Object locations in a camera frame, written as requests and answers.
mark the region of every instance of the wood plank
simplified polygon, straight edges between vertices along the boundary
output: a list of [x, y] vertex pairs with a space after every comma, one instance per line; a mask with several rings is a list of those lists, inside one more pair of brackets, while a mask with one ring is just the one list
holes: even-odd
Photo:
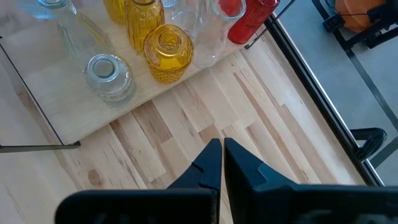
[[61, 144], [2, 49], [0, 79], [0, 145]]
[[[124, 26], [110, 20], [102, 2], [81, 11], [109, 35], [115, 54], [131, 66], [137, 91], [130, 102], [109, 105], [86, 87], [81, 70], [74, 67], [63, 49], [55, 21], [24, 29], [0, 41], [64, 144], [82, 139], [201, 70], [191, 64], [178, 82], [158, 83], [144, 57], [129, 45]], [[224, 54], [241, 47], [228, 42]]]
[[[270, 58], [275, 63], [260, 63]], [[280, 85], [273, 86], [275, 78]], [[204, 83], [230, 111], [214, 104], [218, 95], [211, 102], [211, 95], [200, 94]], [[224, 137], [296, 182], [364, 184], [266, 34], [255, 48], [226, 57], [84, 138], [79, 149], [0, 156], [0, 223], [52, 223], [58, 203], [77, 190], [163, 189], [209, 139]], [[224, 179], [221, 187], [220, 222], [232, 224]]]

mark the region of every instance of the orange object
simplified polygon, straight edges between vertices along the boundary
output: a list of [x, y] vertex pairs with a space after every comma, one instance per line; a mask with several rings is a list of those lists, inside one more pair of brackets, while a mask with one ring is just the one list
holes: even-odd
[[344, 16], [348, 14], [367, 13], [368, 10], [385, 4], [386, 0], [336, 0], [336, 11], [346, 21], [344, 27], [354, 32], [362, 32], [372, 23], [367, 15]]

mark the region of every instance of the glass vase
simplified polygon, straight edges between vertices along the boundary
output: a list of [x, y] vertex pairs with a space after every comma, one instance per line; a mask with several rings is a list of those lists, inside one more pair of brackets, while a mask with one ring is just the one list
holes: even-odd
[[104, 0], [104, 5], [106, 12], [108, 12], [109, 17], [117, 23], [126, 23], [126, 18], [124, 15], [124, 7], [126, 0]]
[[245, 15], [229, 30], [228, 39], [235, 44], [245, 44], [274, 12], [279, 1], [248, 0], [248, 8]]
[[144, 51], [145, 37], [164, 24], [164, 9], [160, 0], [126, 0], [126, 27], [130, 45]]
[[191, 38], [175, 25], [162, 25], [148, 34], [144, 53], [152, 76], [161, 83], [179, 80], [193, 59]]
[[194, 37], [194, 64], [199, 67], [214, 65], [224, 51], [229, 28], [243, 16], [245, 0], [210, 0], [204, 23]]
[[172, 11], [172, 23], [193, 37], [206, 12], [206, 0], [178, 0]]
[[90, 90], [107, 102], [132, 97], [136, 89], [130, 67], [115, 55], [95, 55], [87, 63], [85, 78]]
[[162, 2], [163, 2], [163, 7], [170, 8], [175, 6], [177, 0], [162, 0]]
[[86, 16], [80, 14], [70, 0], [36, 1], [55, 15], [64, 47], [78, 69], [83, 70], [93, 56], [111, 52], [107, 35]]

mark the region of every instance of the bottle neck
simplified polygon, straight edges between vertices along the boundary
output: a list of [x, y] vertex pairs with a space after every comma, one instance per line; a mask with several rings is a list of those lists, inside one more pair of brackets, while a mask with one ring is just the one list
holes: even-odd
[[180, 54], [187, 45], [184, 31], [172, 25], [155, 30], [153, 38], [156, 51], [166, 57]]

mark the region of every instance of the ribbed glass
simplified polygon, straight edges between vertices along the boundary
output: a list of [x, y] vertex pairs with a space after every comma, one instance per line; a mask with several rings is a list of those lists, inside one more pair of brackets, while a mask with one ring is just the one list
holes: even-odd
[[235, 44], [245, 44], [274, 12], [279, 0], [247, 0], [244, 16], [228, 32], [228, 39]]
[[130, 67], [115, 55], [94, 56], [86, 66], [85, 78], [90, 90], [108, 102], [132, 97], [136, 89]]
[[125, 4], [126, 0], [104, 0], [109, 17], [120, 24], [126, 23], [126, 16], [124, 15]]
[[175, 25], [162, 25], [145, 39], [145, 57], [152, 76], [161, 83], [179, 80], [193, 59], [191, 38]]
[[160, 0], [126, 0], [126, 27], [131, 46], [144, 51], [145, 37], [164, 24], [164, 9]]

